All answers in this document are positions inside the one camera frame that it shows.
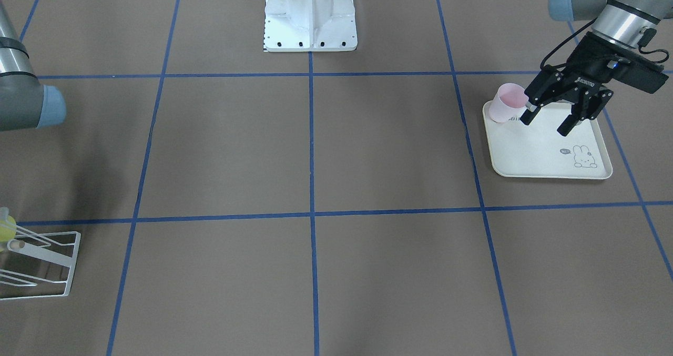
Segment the gray robot arm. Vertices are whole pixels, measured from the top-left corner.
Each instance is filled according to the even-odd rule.
[[[541,72],[526,88],[528,110],[521,121],[528,125],[545,105],[567,100],[573,104],[572,109],[558,127],[558,133],[567,136],[580,121],[596,119],[613,96],[604,86],[612,79],[647,93],[656,92],[668,80],[661,65],[668,59],[668,52],[653,51],[666,54],[656,62],[640,54],[653,53],[643,48],[656,35],[661,20],[671,17],[671,8],[673,0],[549,0],[553,19],[592,19],[576,34],[589,26],[591,30],[564,64],[545,65],[551,54],[543,59]]]
[[[33,73],[0,1],[0,131],[60,124],[65,112],[58,89],[41,85]]]

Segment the cup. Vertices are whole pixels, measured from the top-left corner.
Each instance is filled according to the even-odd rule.
[[[488,116],[498,123],[507,122],[512,117],[520,117],[526,110],[527,102],[528,96],[521,85],[513,83],[500,85],[488,108]]]

